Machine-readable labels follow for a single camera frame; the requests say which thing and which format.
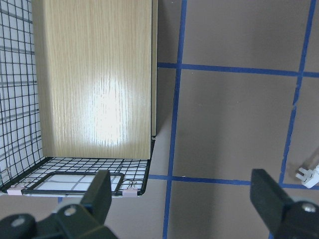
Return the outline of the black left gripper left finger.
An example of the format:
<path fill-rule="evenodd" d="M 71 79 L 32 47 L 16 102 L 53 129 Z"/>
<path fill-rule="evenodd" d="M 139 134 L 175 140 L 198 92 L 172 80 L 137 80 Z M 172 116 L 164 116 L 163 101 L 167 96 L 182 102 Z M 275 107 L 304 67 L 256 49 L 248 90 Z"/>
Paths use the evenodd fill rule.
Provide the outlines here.
<path fill-rule="evenodd" d="M 27 213 L 0 221 L 2 239 L 116 239 L 104 225 L 112 202 L 110 172 L 99 171 L 79 203 L 68 204 L 36 221 Z"/>

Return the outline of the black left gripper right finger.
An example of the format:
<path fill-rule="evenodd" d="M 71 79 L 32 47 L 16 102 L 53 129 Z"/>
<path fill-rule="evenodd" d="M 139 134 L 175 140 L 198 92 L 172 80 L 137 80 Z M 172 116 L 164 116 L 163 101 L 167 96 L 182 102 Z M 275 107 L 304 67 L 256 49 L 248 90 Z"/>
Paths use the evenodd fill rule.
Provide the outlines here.
<path fill-rule="evenodd" d="M 317 239 L 319 206 L 296 200 L 264 169 L 251 172 L 250 201 L 275 239 Z"/>

